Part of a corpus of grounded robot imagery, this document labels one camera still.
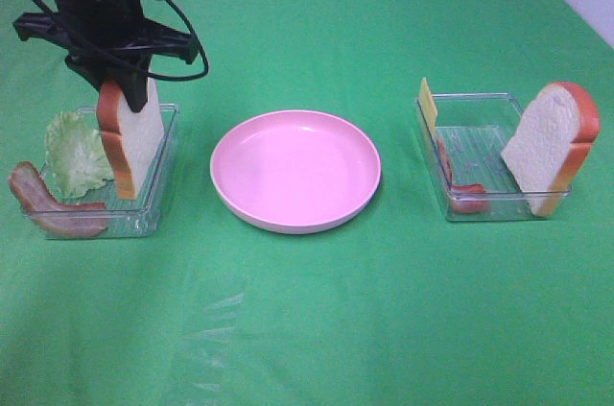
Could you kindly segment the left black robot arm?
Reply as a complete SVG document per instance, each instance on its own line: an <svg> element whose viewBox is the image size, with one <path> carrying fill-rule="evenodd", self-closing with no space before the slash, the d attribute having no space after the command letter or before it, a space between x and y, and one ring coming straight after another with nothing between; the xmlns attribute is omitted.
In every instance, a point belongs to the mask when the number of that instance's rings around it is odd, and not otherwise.
<svg viewBox="0 0 614 406"><path fill-rule="evenodd" d="M44 39L64 49L67 67L96 90L107 81L116 82L133 112L148 103L149 80L172 79L151 71L153 56L186 63L206 58L196 31L181 9L175 12L185 31L147 18L140 0L54 0L54 8L42 0L32 1L39 10L24 12L14 21L18 37L23 41Z"/></svg>

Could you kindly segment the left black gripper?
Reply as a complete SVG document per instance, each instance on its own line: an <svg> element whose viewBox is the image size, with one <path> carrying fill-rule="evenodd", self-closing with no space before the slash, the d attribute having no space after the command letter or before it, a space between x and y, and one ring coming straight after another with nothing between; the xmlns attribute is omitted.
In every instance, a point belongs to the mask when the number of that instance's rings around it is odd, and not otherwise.
<svg viewBox="0 0 614 406"><path fill-rule="evenodd" d="M170 76L136 65L150 55L177 58L191 63L196 58L196 33L184 33L142 18L132 27L110 16L70 22L52 11L42 0L31 0L39 12L24 12L13 26L20 39L41 38L67 50L73 56L101 60L114 70L114 81L123 92L129 109L139 113L148 102L148 77L168 82L196 79L194 74ZM83 70L80 75L100 91L106 81L104 70Z"/></svg>

